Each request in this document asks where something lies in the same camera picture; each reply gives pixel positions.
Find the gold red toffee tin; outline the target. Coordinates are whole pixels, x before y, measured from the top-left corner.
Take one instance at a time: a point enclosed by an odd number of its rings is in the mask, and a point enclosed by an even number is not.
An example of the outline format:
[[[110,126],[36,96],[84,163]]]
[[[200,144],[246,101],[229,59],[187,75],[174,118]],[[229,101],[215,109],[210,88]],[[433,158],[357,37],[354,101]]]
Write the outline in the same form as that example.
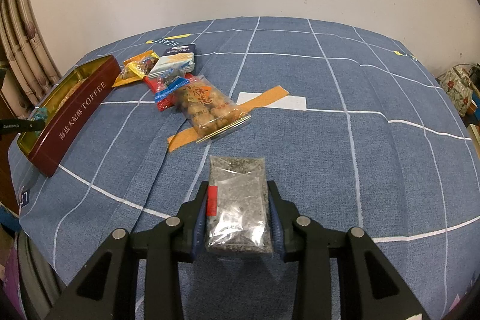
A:
[[[80,130],[112,91],[120,65],[109,54],[72,69],[41,102],[42,130],[23,132],[17,144],[44,176],[51,177]]]

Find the orange sunflower seed packet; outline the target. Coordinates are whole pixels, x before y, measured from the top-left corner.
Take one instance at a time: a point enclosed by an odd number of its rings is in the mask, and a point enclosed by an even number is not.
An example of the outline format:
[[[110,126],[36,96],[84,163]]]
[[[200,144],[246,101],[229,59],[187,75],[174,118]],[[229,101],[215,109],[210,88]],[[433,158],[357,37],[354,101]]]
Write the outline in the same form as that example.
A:
[[[112,87],[117,88],[142,81],[150,74],[159,59],[160,56],[156,52],[149,50],[125,60],[124,67]]]

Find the blue snack packet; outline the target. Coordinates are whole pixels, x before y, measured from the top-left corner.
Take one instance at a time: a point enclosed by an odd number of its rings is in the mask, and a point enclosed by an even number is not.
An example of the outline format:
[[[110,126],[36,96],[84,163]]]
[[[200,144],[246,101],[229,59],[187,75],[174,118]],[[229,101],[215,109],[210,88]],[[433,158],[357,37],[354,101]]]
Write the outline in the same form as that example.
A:
[[[32,120],[33,121],[38,121],[38,120],[42,120],[43,122],[47,122],[47,119],[49,117],[49,113],[48,113],[48,109],[46,107],[39,107],[34,115],[32,116]]]

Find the small blue clear packet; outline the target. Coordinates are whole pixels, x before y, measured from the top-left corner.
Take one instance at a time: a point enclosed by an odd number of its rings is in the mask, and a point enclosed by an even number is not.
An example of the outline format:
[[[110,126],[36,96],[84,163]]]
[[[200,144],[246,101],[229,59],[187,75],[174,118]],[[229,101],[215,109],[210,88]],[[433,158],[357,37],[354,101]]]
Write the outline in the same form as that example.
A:
[[[157,78],[154,102],[159,103],[167,99],[174,91],[187,85],[189,82],[185,72],[180,68],[170,68],[162,71]]]

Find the beige patterned curtain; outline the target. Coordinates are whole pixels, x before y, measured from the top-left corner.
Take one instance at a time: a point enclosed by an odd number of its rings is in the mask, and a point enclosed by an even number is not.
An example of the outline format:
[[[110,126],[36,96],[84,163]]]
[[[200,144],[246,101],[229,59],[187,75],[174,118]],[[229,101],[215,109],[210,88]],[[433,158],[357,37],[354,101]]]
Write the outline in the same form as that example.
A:
[[[24,118],[60,79],[30,0],[1,0],[1,48],[7,58],[1,97],[14,115]]]

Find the floral fabric bag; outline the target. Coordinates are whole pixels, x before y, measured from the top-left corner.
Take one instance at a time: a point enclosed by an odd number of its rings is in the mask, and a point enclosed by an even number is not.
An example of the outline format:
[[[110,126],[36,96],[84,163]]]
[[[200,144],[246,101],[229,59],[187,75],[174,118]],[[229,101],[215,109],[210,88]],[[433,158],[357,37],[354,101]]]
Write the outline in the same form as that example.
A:
[[[472,115],[479,108],[479,104],[474,101],[475,98],[479,98],[479,89],[462,66],[449,68],[437,78],[437,81],[451,99],[460,117]]]

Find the red snack packet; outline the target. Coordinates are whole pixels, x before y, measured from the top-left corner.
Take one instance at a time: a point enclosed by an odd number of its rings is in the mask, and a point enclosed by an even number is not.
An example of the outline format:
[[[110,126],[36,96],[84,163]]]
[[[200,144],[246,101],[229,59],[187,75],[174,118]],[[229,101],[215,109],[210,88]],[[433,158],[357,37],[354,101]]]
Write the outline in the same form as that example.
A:
[[[184,76],[174,76],[173,81],[169,84],[166,84],[164,79],[149,79],[147,76],[143,77],[142,81],[154,93],[154,104],[156,104],[157,109],[164,111],[174,106],[173,93],[179,88],[185,87],[193,77],[191,73],[186,73]]]

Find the clear packet of dark snack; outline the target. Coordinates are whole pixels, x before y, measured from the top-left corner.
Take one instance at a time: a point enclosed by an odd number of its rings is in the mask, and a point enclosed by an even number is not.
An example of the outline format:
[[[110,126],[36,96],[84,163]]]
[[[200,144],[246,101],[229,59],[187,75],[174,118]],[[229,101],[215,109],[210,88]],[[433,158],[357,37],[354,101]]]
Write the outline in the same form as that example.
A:
[[[206,249],[227,256],[273,251],[263,158],[210,157]]]

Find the navy white biscuit packet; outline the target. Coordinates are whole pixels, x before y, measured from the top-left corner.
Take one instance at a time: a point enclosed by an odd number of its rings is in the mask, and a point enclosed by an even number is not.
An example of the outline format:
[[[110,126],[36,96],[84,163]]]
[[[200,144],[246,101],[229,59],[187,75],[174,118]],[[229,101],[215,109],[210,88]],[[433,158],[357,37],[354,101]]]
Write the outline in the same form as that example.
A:
[[[184,73],[192,72],[195,68],[196,45],[182,45],[167,49],[155,63],[148,74],[150,79],[160,77],[163,73],[173,69],[181,69]]]

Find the clear bag of nut balls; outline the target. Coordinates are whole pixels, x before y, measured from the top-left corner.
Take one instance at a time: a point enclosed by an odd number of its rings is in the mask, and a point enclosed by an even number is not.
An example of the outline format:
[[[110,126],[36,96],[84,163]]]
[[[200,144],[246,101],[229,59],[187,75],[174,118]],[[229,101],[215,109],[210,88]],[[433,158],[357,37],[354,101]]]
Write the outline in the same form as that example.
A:
[[[251,118],[205,76],[187,79],[171,96],[176,108],[190,122],[197,143],[218,138]]]

